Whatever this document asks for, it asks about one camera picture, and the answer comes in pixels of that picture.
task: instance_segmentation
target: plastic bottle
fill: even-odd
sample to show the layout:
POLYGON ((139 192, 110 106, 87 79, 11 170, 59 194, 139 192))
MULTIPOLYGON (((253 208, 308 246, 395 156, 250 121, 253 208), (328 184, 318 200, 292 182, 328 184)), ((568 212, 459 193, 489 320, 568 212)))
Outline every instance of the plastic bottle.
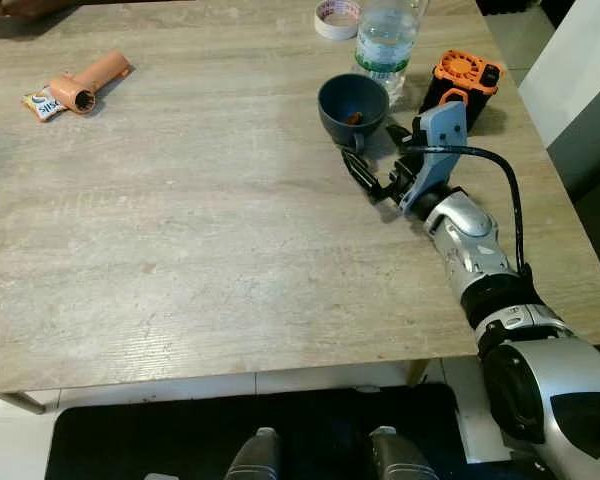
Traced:
POLYGON ((362 6, 353 71, 383 85, 391 104, 402 93, 427 5, 428 0, 367 0, 362 6))

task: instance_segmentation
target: floor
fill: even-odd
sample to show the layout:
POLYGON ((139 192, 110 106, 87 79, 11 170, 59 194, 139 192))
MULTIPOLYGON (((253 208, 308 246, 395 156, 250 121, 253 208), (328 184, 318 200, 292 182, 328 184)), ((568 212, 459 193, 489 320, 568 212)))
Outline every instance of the floor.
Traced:
MULTIPOLYGON (((516 84, 553 33, 544 12, 486 17, 516 84)), ((0 401, 0 479, 44 478, 55 419, 64 409, 76 406, 152 402, 244 394, 267 394, 290 390, 334 387, 374 388, 405 383, 403 363, 378 363, 316 368, 262 374, 207 377, 97 388, 30 392, 47 405, 48 413, 33 415, 0 401)), ((475 358, 432 361, 424 381, 449 384, 455 391, 465 453, 468 461, 509 458, 500 431, 488 412, 481 374, 475 358)))

